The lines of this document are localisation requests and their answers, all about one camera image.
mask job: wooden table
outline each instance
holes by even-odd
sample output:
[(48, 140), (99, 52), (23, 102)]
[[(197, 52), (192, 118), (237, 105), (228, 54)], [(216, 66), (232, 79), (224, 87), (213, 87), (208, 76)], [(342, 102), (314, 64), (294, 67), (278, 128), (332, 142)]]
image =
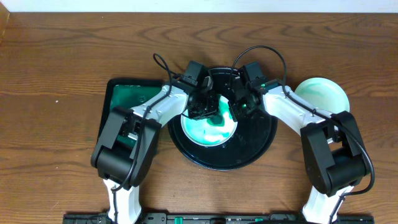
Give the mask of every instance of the wooden table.
[[(90, 156), (110, 78), (166, 79), (154, 52), (182, 72), (189, 60), (231, 65), (257, 44), (282, 52), (292, 88), (325, 77), (347, 92), (376, 184), (340, 212), (397, 223), (397, 14), (121, 13), (11, 14), (0, 47), (0, 223), (61, 223), (64, 213), (109, 207)], [(241, 65), (254, 60), (271, 78), (282, 76), (272, 52), (255, 50)], [(300, 138), (281, 122), (259, 160), (228, 172), (193, 164), (163, 129), (141, 204), (184, 213), (299, 211), (310, 187)]]

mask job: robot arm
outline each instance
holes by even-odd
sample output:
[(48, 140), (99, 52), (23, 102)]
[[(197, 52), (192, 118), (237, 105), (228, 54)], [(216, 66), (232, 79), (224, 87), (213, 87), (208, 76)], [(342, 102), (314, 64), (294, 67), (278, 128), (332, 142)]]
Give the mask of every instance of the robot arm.
[[(301, 99), (294, 92), (291, 91), (290, 87), (285, 87), (287, 92), (290, 92), (290, 95), (293, 96), (296, 100), (304, 104), (309, 108), (315, 108), (305, 100)], [(297, 134), (301, 135), (301, 129), (306, 127), (309, 124), (319, 124), (324, 121), (323, 118), (320, 118), (316, 115), (313, 115), (311, 112), (302, 108), (301, 106), (295, 104), (292, 100), (285, 97), (284, 92), (282, 91), (282, 87), (278, 86), (269, 90), (262, 97), (264, 109), (273, 116), (276, 116), (285, 124), (287, 124), (290, 128), (292, 128)], [(329, 111), (317, 110), (324, 115), (331, 116), (332, 113)], [(328, 139), (328, 143), (333, 142), (332, 138)], [(306, 165), (308, 169), (311, 168), (311, 165), (306, 161)], [(346, 187), (342, 187), (337, 190), (334, 195), (330, 197), (323, 191), (324, 193), (320, 193), (315, 186), (311, 189), (311, 194), (308, 202), (304, 205), (302, 213), (308, 222), (314, 223), (324, 223), (327, 224), (330, 219), (330, 215), (338, 203), (339, 196), (342, 193), (350, 192), (354, 188), (353, 185), (347, 185)], [(337, 219), (337, 214), (334, 214), (333, 221)]]
[[(155, 156), (160, 129), (173, 117), (189, 109), (192, 119), (211, 116), (218, 109), (218, 102), (211, 90), (212, 79), (207, 69), (196, 62), (190, 62), (185, 76), (174, 80), (172, 85), (166, 83), (160, 93), (142, 105), (128, 110), (114, 108), (106, 120), (98, 138), (91, 165), (98, 170), (108, 190), (110, 209), (108, 217), (114, 220), (114, 198), (112, 189), (119, 187), (132, 167), (137, 145), (126, 144), (126, 139), (137, 140), (141, 135), (140, 151), (136, 168), (132, 171), (127, 184), (116, 194), (118, 224), (135, 223), (141, 213), (139, 204), (139, 184), (144, 180)], [(145, 125), (142, 118), (148, 105), (162, 98), (171, 88), (170, 95), (156, 103), (146, 116)]]
[[(290, 95), (309, 108), (314, 108), (285, 87)], [(313, 186), (322, 194), (331, 197), (344, 187), (357, 185), (369, 173), (358, 145), (342, 133), (329, 120), (318, 117), (285, 97), (278, 86), (262, 96), (262, 104), (267, 113), (278, 117), (301, 136), (305, 167)], [(343, 111), (333, 114), (317, 110), (349, 129), (362, 142), (358, 126), (352, 114)], [(329, 143), (340, 142), (341, 147), (330, 151)]]

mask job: black cable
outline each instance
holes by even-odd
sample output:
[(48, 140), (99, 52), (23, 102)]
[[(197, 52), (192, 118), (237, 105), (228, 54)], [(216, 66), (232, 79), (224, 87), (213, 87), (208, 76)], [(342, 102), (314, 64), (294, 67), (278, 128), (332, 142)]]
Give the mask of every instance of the black cable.
[(173, 78), (179, 78), (181, 76), (181, 74), (171, 71), (168, 66), (163, 66), (155, 57), (154, 57), (154, 60), (158, 66), (160, 66), (161, 68), (163, 68), (166, 71), (170, 71), (170, 73), (173, 74)]
[[(164, 66), (163, 66), (162, 64), (160, 64), (160, 63), (157, 61), (156, 57), (160, 58), (160, 60), (161, 60), (161, 61), (163, 62), (163, 64), (164, 64)], [(170, 95), (171, 91), (172, 91), (172, 72), (170, 71), (169, 66), (167, 65), (166, 61), (162, 58), (162, 56), (160, 56), (159, 54), (154, 53), (154, 54), (153, 54), (153, 58), (154, 58), (155, 62), (156, 62), (159, 66), (161, 66), (164, 70), (167, 71), (167, 74), (169, 75), (169, 80), (170, 80), (170, 87), (169, 87), (169, 90), (167, 90), (167, 93), (166, 93), (164, 96), (160, 97), (159, 99), (155, 100), (152, 104), (150, 104), (149, 106), (147, 106), (147, 108), (145, 109), (144, 114), (142, 115), (141, 127), (140, 127), (141, 130), (144, 130), (145, 121), (146, 121), (146, 117), (147, 117), (147, 115), (148, 115), (148, 112), (149, 112), (157, 103), (159, 103), (160, 101), (162, 101), (164, 98), (168, 97), (168, 96)], [(118, 208), (117, 208), (117, 206), (116, 206), (116, 192), (119, 191), (120, 189), (122, 189), (123, 186), (125, 186), (125, 184), (130, 180), (131, 175), (132, 175), (132, 172), (134, 171), (134, 169), (135, 169), (136, 166), (137, 166), (137, 158), (138, 158), (138, 153), (139, 153), (139, 150), (140, 150), (140, 147), (141, 147), (141, 139), (142, 139), (142, 133), (140, 133), (140, 135), (138, 135), (138, 139), (137, 139), (137, 142), (136, 142), (136, 146), (137, 146), (137, 147), (136, 147), (136, 151), (135, 151), (135, 153), (134, 153), (133, 162), (132, 162), (132, 165), (131, 165), (131, 167), (130, 167), (130, 169), (129, 169), (129, 172), (127, 173), (126, 178), (124, 179), (124, 181), (122, 182), (122, 184), (119, 185), (119, 187), (117, 187), (117, 188), (115, 188), (115, 189), (111, 189), (111, 191), (112, 191), (112, 193), (113, 193), (113, 207), (114, 207), (114, 222), (115, 222), (115, 224), (118, 224)]]
[(185, 111), (181, 113), (181, 116), (184, 116), (184, 117), (190, 119), (189, 116), (185, 115)]
[(299, 102), (299, 101), (297, 101), (295, 98), (293, 98), (293, 97), (290, 95), (290, 92), (287, 92), (287, 91), (286, 91), (285, 85), (286, 85), (286, 76), (287, 76), (287, 66), (286, 66), (285, 59), (283, 58), (283, 56), (282, 56), (276, 49), (273, 49), (272, 47), (265, 46), (265, 45), (257, 45), (257, 46), (253, 46), (253, 47), (250, 47), (250, 48), (246, 49), (244, 52), (242, 52), (242, 53), (236, 58), (236, 60), (235, 60), (234, 63), (233, 63), (233, 66), (232, 66), (232, 69), (231, 69), (231, 75), (230, 75), (230, 77), (229, 77), (229, 84), (232, 84), (232, 80), (233, 80), (233, 70), (234, 70), (234, 68), (235, 68), (236, 63), (238, 62), (238, 60), (239, 60), (244, 54), (246, 54), (248, 51), (253, 50), (253, 49), (257, 49), (257, 48), (269, 49), (269, 50), (273, 51), (274, 53), (276, 53), (276, 54), (279, 56), (279, 58), (281, 59), (281, 61), (282, 61), (282, 63), (283, 63), (283, 66), (284, 66), (284, 77), (283, 77), (283, 80), (282, 80), (282, 91), (284, 92), (285, 96), (288, 97), (290, 100), (292, 100), (292, 101), (293, 101), (294, 103), (296, 103), (297, 105), (299, 105), (299, 106), (301, 106), (302, 108), (306, 109), (307, 111), (311, 112), (313, 115), (317, 115), (317, 116), (319, 116), (319, 117), (321, 117), (321, 118), (323, 118), (323, 119), (325, 119), (325, 120), (327, 120), (327, 121), (332, 122), (332, 124), (333, 124), (334, 126), (336, 126), (340, 131), (342, 131), (343, 133), (345, 133), (347, 136), (349, 136), (349, 137), (359, 146), (359, 148), (361, 149), (361, 151), (362, 151), (362, 153), (363, 153), (363, 156), (365, 157), (366, 162), (367, 162), (368, 165), (369, 165), (369, 168), (370, 168), (370, 175), (371, 175), (371, 180), (370, 180), (370, 182), (369, 182), (369, 185), (368, 185), (365, 189), (363, 189), (363, 190), (359, 190), (359, 191), (356, 191), (356, 192), (342, 193), (342, 194), (340, 195), (339, 200), (338, 200), (338, 203), (335, 205), (335, 207), (334, 207), (334, 209), (333, 209), (333, 211), (332, 211), (332, 213), (331, 213), (331, 215), (330, 215), (329, 223), (332, 223), (333, 216), (335, 216), (335, 214), (336, 214), (336, 212), (337, 212), (339, 206), (341, 205), (341, 203), (343, 203), (343, 200), (345, 200), (345, 197), (346, 197), (346, 196), (349, 196), (349, 195), (360, 195), (360, 194), (365, 194), (366, 192), (368, 192), (368, 191), (370, 191), (370, 190), (372, 189), (372, 187), (373, 187), (373, 185), (374, 185), (374, 180), (375, 180), (375, 173), (374, 173), (373, 163), (372, 163), (372, 161), (371, 161), (371, 159), (370, 159), (368, 153), (367, 153), (366, 150), (364, 149), (364, 146), (362, 146), (362, 144), (357, 140), (357, 138), (354, 136), (354, 134), (353, 134), (350, 130), (346, 129), (344, 126), (342, 126), (341, 124), (339, 124), (339, 123), (337, 123), (336, 121), (332, 120), (331, 118), (329, 118), (329, 117), (327, 117), (327, 116), (325, 116), (325, 115), (323, 115), (323, 114), (317, 112), (316, 109), (311, 109), (311, 108), (307, 107), (306, 105), (303, 105), (301, 102)]

